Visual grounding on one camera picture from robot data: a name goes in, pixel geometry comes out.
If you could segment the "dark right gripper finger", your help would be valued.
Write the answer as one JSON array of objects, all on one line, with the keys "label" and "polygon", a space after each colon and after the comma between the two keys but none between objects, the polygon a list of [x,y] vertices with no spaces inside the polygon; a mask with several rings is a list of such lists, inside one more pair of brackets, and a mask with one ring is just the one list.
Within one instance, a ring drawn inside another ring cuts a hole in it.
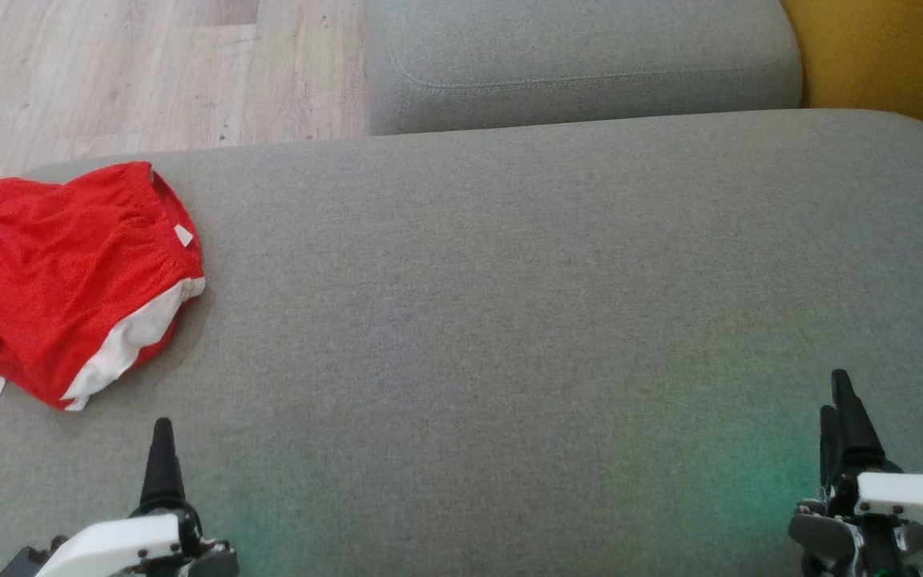
[{"label": "dark right gripper finger", "polygon": [[820,408],[820,485],[834,486],[841,471],[841,431],[835,406]]},{"label": "dark right gripper finger", "polygon": [[831,474],[885,470],[886,453],[845,369],[831,373]]}]

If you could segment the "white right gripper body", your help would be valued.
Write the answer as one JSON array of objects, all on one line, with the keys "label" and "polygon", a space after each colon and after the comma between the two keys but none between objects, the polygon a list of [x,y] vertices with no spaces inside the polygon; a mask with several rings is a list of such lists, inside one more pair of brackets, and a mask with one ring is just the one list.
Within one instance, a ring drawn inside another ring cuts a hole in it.
[{"label": "white right gripper body", "polygon": [[923,577],[923,474],[840,474],[797,503],[788,536],[803,577]]}]

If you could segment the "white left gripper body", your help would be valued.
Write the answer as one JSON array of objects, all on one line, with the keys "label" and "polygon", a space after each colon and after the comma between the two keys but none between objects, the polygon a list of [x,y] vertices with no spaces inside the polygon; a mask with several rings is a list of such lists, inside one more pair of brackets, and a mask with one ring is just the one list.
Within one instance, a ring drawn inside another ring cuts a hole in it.
[{"label": "white left gripper body", "polygon": [[58,545],[35,577],[240,577],[240,563],[182,506],[93,523]]}]

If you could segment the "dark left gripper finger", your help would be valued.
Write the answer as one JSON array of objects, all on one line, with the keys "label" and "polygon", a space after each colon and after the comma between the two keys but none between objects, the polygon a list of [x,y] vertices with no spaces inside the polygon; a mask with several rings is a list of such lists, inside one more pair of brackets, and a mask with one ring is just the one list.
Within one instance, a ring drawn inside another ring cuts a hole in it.
[{"label": "dark left gripper finger", "polygon": [[183,509],[186,506],[182,467],[175,449],[175,432],[171,420],[158,418],[144,467],[140,510]]}]

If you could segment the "red shorts with white trim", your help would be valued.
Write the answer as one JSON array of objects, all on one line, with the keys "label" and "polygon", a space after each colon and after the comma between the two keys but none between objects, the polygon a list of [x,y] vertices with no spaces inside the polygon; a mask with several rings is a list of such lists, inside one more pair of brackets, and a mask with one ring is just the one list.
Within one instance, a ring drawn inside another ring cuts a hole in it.
[{"label": "red shorts with white trim", "polygon": [[206,286],[193,220],[150,162],[0,179],[0,227],[15,299],[5,385],[52,409],[83,409],[158,354]]}]

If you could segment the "large grey sofa seat cushion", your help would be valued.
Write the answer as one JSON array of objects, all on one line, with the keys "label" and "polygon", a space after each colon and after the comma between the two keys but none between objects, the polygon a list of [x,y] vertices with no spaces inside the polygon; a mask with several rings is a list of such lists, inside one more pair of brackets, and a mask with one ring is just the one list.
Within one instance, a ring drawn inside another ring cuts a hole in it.
[{"label": "large grey sofa seat cushion", "polygon": [[849,372],[923,472],[923,123],[753,111],[158,153],[203,295],[62,414],[0,401],[0,570],[138,504],[243,577],[798,577]]}]

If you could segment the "long grey sofa seat cushion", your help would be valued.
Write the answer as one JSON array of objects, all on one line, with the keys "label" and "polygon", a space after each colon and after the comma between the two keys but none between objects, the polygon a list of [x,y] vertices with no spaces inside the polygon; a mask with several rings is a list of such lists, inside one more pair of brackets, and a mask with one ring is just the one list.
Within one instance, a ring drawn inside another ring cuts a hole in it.
[{"label": "long grey sofa seat cushion", "polygon": [[781,0],[367,0],[370,135],[797,108]]}]

